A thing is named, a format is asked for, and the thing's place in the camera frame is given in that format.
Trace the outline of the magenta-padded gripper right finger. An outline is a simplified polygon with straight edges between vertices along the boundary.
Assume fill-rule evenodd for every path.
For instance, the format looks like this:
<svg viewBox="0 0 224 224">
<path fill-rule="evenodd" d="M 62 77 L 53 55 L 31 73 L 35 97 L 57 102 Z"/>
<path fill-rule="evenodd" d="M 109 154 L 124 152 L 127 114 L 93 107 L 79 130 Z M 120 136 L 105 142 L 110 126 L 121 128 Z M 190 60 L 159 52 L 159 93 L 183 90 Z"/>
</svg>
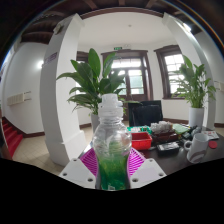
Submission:
<svg viewBox="0 0 224 224">
<path fill-rule="evenodd" d="M 128 157 L 128 179 L 131 189 L 143 187 L 165 177 L 165 172 L 153 159 L 146 159 L 132 148 Z"/>
</svg>

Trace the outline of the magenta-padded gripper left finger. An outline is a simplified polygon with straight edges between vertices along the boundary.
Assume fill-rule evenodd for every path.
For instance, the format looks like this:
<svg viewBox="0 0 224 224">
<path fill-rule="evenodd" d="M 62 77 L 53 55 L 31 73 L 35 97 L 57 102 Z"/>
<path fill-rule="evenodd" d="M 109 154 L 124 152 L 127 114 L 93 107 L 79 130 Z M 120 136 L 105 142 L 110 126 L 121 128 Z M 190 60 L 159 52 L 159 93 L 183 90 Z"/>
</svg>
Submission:
<svg viewBox="0 0 224 224">
<path fill-rule="evenodd" d="M 98 161 L 93 148 L 80 158 L 72 159 L 59 176 L 84 188 L 94 189 L 98 176 Z"/>
</svg>

